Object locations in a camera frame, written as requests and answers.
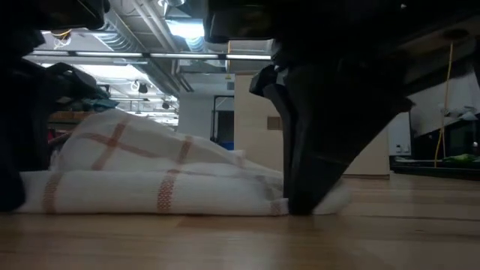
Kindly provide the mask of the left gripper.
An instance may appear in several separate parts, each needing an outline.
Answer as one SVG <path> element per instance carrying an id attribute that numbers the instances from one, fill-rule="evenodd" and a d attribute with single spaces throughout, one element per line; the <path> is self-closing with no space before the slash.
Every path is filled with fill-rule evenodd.
<path id="1" fill-rule="evenodd" d="M 109 10 L 109 0 L 0 0 L 0 70 L 10 69 L 43 44 L 42 31 L 99 29 Z M 49 109 L 100 97 L 96 80 L 72 65 L 53 64 L 46 75 Z"/>

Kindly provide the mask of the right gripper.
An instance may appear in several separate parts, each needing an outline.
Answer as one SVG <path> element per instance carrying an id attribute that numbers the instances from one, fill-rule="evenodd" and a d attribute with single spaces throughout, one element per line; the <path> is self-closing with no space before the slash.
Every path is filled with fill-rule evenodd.
<path id="1" fill-rule="evenodd" d="M 317 69 L 292 72 L 291 101 L 278 71 L 347 58 L 362 67 L 431 74 L 445 67 L 449 41 L 460 43 L 461 58 L 472 53 L 480 0 L 305 0 L 276 4 L 275 11 L 274 65 L 253 76 L 249 92 L 270 100 L 280 115 L 283 197 L 291 215 L 309 215 L 413 102 L 370 72 Z"/>

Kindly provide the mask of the white towel orange stripes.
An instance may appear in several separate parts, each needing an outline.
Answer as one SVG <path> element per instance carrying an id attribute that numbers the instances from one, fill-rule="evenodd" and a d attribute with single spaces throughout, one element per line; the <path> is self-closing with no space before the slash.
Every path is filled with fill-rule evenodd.
<path id="1" fill-rule="evenodd" d="M 22 213 L 281 216 L 281 172 L 117 109 L 76 126 L 52 167 L 24 172 Z"/>

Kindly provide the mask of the beige fabric storage box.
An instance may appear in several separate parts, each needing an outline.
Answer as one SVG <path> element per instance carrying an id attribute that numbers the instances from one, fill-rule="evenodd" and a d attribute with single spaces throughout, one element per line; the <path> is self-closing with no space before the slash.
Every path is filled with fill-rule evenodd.
<path id="1" fill-rule="evenodd" d="M 251 75 L 237 75 L 234 90 L 234 146 L 243 150 L 247 160 L 273 170 L 283 169 L 283 135 L 267 128 L 268 117 L 278 113 L 269 100 L 251 94 Z M 387 130 L 351 163 L 348 178 L 389 179 L 389 143 Z"/>

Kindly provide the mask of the white panel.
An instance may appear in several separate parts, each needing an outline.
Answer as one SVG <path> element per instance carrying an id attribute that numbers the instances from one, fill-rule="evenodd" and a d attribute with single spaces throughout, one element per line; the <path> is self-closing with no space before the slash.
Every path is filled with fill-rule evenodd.
<path id="1" fill-rule="evenodd" d="M 409 156 L 411 150 L 410 114 L 402 112 L 387 126 L 388 152 L 390 156 Z"/>

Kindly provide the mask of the black side workbench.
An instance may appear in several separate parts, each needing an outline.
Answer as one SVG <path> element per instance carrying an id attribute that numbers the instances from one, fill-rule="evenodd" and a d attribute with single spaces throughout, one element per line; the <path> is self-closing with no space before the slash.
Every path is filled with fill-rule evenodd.
<path id="1" fill-rule="evenodd" d="M 396 162 L 390 164 L 390 170 L 397 174 L 431 176 L 445 179 L 462 179 L 480 182 L 480 162 L 452 163 L 433 161 Z"/>

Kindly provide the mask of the white crumpled cloth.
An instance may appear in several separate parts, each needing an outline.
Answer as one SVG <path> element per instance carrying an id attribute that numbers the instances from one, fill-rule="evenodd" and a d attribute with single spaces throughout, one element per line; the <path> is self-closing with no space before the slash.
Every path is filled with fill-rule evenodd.
<path id="1" fill-rule="evenodd" d="M 477 121 L 479 118 L 476 116 L 477 109 L 473 106 L 463 106 L 460 108 L 449 109 L 445 108 L 441 110 L 445 117 L 464 121 Z"/>

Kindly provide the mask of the green cloth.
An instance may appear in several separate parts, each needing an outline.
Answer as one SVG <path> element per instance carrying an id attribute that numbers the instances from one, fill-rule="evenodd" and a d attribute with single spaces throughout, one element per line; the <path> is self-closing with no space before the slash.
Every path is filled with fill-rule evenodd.
<path id="1" fill-rule="evenodd" d="M 455 156 L 445 157 L 443 162 L 453 162 L 453 163 L 473 163 L 480 162 L 480 156 L 474 154 L 459 154 Z"/>

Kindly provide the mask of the black metal frame stand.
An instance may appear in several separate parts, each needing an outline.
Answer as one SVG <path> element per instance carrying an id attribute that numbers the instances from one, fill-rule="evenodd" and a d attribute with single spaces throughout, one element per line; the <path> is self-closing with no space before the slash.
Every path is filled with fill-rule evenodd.
<path id="1" fill-rule="evenodd" d="M 215 95 L 211 111 L 211 135 L 214 143 L 234 142 L 234 97 L 232 95 Z"/>

